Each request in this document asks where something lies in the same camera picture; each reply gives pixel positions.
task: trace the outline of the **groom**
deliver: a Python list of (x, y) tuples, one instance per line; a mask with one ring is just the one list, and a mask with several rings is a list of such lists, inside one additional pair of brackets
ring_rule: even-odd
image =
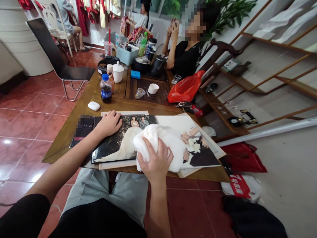
[(140, 128), (144, 130), (144, 128), (148, 125), (149, 125), (149, 122), (144, 117), (141, 117)]

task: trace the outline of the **white chair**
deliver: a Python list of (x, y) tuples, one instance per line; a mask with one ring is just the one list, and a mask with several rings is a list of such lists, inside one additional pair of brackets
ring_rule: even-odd
[[(42, 8), (43, 8), (42, 11), (41, 11), (41, 9), (39, 9), (39, 7), (38, 7), (38, 5), (36, 4), (35, 1), (38, 2), (42, 6)], [(32, 3), (35, 6), (38, 14), (44, 20), (44, 22), (45, 22), (47, 28), (50, 30), (52, 36), (67, 41), (70, 55), (71, 55), (71, 57), (73, 57), (73, 53), (72, 53), (72, 49), (70, 47), (69, 40), (73, 39), (73, 44), (74, 44), (74, 47), (75, 47), (75, 51), (77, 52), (75, 39), (74, 39), (74, 37), (73, 37), (73, 35), (71, 33), (67, 33), (66, 30), (65, 30), (64, 22), (62, 20), (62, 16), (60, 14), (60, 11), (59, 11), (59, 8), (58, 8), (56, 0), (32, 0)], [(58, 27), (56, 15), (55, 15), (54, 11), (51, 10), (52, 4), (55, 6), (56, 11), (57, 11), (57, 13), (59, 15), (60, 21), (61, 21), (62, 26), (63, 26), (63, 30), (60, 30), (60, 28)], [(47, 23), (45, 21), (46, 19), (48, 20), (48, 22), (50, 24), (50, 27), (47, 25)]]

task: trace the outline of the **glass cup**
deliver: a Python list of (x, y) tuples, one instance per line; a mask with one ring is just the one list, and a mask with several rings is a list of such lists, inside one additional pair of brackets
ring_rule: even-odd
[(145, 95), (145, 90), (142, 88), (138, 88), (138, 91), (136, 91), (136, 94), (134, 97), (136, 99), (140, 99), (141, 97), (143, 97), (143, 95)]
[(182, 79), (181, 76), (179, 76), (178, 74), (175, 74), (172, 80), (172, 84), (177, 84), (177, 82), (180, 81), (181, 79)]

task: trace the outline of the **black chair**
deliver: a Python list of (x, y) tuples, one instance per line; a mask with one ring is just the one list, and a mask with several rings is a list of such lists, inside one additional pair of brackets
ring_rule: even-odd
[[(31, 29), (36, 39), (42, 46), (44, 52), (46, 53), (55, 73), (62, 80), (65, 96), (68, 100), (70, 100), (67, 96), (67, 91), (65, 87), (64, 81), (71, 81), (72, 88), (78, 90), (75, 98), (70, 101), (75, 101), (82, 86), (86, 81), (89, 81), (92, 75), (95, 72), (94, 68), (90, 67), (69, 67), (65, 64), (62, 55), (60, 54), (50, 31), (47, 29), (45, 22), (42, 18), (38, 18), (35, 20), (28, 21), (26, 23), (28, 27)], [(81, 81), (79, 88), (74, 88), (73, 81)]]

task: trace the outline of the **window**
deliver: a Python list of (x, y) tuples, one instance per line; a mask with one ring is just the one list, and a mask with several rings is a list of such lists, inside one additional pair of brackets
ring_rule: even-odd
[[(122, 9), (124, 8), (125, 0), (121, 0)], [(152, 0), (152, 6), (150, 8), (150, 16), (157, 18), (164, 18), (170, 20), (171, 18), (177, 18), (180, 20), (188, 5), (194, 5), (197, 0)], [(126, 0), (127, 10), (140, 13), (140, 0)]]

